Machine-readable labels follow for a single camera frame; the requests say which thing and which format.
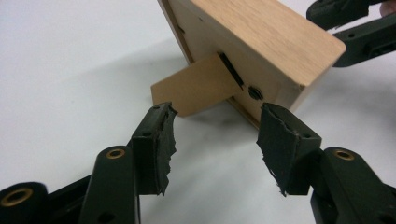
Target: white table surface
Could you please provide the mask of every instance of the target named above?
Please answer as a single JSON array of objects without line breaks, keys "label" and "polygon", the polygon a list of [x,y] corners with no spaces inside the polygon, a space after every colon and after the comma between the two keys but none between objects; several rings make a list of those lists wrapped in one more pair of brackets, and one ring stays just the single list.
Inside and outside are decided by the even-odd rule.
[{"label": "white table surface", "polygon": [[[312,1],[284,0],[304,15]],[[372,8],[378,18],[378,7]],[[151,107],[149,86],[187,65],[154,0],[0,3],[0,189],[53,192],[124,145]],[[396,186],[396,53],[331,69],[296,115],[322,148],[361,154]],[[176,118],[165,197],[142,196],[143,223],[315,223],[310,196],[284,198],[227,103]]]}]

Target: thin wooden panel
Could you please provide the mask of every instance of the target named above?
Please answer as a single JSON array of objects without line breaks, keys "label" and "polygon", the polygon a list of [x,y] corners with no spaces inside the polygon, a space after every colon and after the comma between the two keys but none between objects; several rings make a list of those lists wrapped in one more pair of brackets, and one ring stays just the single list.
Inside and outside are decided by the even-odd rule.
[{"label": "thin wooden panel", "polygon": [[172,102],[181,117],[201,111],[242,91],[218,54],[151,86],[155,105]]}]

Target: screw hole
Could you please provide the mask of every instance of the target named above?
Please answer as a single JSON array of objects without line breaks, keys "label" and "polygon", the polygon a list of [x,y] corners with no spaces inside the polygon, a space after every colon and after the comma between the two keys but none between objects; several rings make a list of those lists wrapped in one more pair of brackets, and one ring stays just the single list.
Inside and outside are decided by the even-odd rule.
[{"label": "screw hole", "polygon": [[33,190],[28,188],[20,188],[11,191],[1,200],[3,207],[12,207],[19,203],[23,203],[32,196]]},{"label": "screw hole", "polygon": [[303,138],[310,138],[310,137],[311,137],[311,134],[309,134],[309,133],[302,133],[301,136],[302,136]]},{"label": "screw hole", "polygon": [[334,152],[334,154],[335,154],[336,157],[338,157],[340,159],[343,159],[345,161],[353,161],[353,160],[355,160],[355,157],[350,152],[347,152],[347,151],[344,151],[344,150],[341,150],[341,149],[336,150]]},{"label": "screw hole", "polygon": [[262,100],[264,97],[262,96],[262,92],[255,87],[249,86],[248,87],[248,94],[250,96],[250,98],[252,98],[253,100]]},{"label": "screw hole", "polygon": [[114,160],[119,157],[122,157],[124,154],[125,154],[125,151],[123,149],[116,148],[116,149],[113,149],[113,150],[110,150],[109,152],[107,152],[106,157],[108,159]]},{"label": "screw hole", "polygon": [[385,223],[385,224],[396,224],[396,220],[390,214],[382,213],[382,214],[379,215],[378,218],[379,218],[379,220],[382,223]]},{"label": "screw hole", "polygon": [[112,221],[116,216],[111,213],[104,212],[98,217],[98,223],[109,223]]}]

